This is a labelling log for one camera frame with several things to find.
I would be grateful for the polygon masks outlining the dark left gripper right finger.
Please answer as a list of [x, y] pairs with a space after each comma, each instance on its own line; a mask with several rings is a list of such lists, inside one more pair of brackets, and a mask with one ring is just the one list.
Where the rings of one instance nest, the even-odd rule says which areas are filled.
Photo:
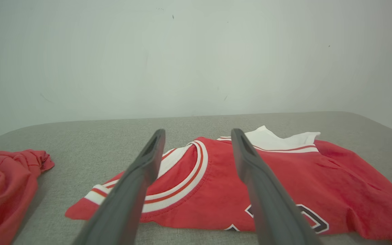
[[323, 245], [245, 133], [231, 130], [235, 168], [246, 185], [259, 245]]

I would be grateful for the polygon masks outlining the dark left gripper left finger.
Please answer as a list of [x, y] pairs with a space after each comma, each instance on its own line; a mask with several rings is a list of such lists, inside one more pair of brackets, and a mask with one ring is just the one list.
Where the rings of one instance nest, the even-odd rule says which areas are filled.
[[165, 130], [154, 132], [73, 245], [134, 245], [147, 188], [158, 177]]

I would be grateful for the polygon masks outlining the red jersey number 23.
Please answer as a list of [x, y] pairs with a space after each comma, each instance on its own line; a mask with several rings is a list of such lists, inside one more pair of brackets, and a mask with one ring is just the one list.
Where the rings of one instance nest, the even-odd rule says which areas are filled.
[[[357, 232], [392, 241], [392, 183], [356, 153], [319, 132], [280, 138], [265, 126], [246, 136], [322, 235]], [[253, 212], [239, 179], [229, 136], [199, 137], [162, 156], [148, 188], [140, 221], [171, 228], [255, 231]]]

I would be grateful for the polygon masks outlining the red shorts white stripe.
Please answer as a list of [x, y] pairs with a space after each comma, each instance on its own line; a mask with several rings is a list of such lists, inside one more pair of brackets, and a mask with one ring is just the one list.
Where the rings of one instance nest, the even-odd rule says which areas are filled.
[[10, 245], [36, 194], [38, 177], [53, 167], [45, 151], [0, 151], [0, 245]]

